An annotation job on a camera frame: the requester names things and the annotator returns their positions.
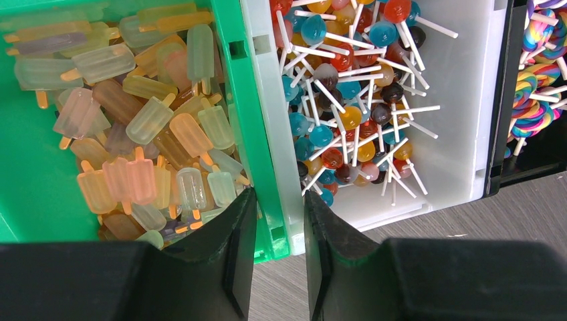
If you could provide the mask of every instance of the plastic bin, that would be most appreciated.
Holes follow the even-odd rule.
[[[0,22],[14,15],[41,16],[55,6],[93,4],[104,8],[104,17],[94,19],[118,22],[140,9],[183,2],[186,1],[3,1]],[[215,14],[217,40],[224,56],[229,117],[239,154],[257,190],[261,213],[257,220],[255,261],[286,257],[290,254],[287,229],[276,197],[277,185],[258,94],[251,90],[255,79],[240,4],[238,0],[195,2]],[[0,42],[0,50],[4,51],[7,45]],[[59,150],[61,137],[51,130],[54,107],[40,110],[34,93],[19,89],[13,65],[13,57],[0,55],[0,167],[5,169],[0,174],[0,242],[95,240],[99,224],[96,216],[89,214],[78,188],[75,156]]]

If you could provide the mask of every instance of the gray table surface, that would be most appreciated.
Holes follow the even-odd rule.
[[[549,244],[567,257],[567,173],[506,187],[496,196],[365,232],[387,237],[520,239]],[[254,267],[249,320],[307,320],[305,256]]]

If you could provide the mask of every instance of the purple popsicle candy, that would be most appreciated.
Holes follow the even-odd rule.
[[[82,32],[63,33],[47,38],[41,38],[26,42],[14,43],[12,48],[6,50],[8,55],[42,55],[52,54],[57,51],[82,45],[87,42],[87,37]]]

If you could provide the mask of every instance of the red lollipop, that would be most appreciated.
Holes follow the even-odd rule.
[[[384,18],[391,23],[405,21],[411,12],[411,0],[388,0],[384,6]]]

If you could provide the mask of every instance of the pink popsicle candy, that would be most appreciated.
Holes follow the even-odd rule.
[[[135,148],[136,159],[126,163],[126,174],[130,188],[132,202],[138,205],[152,203],[158,193],[154,176],[154,163],[144,158],[144,149]]]

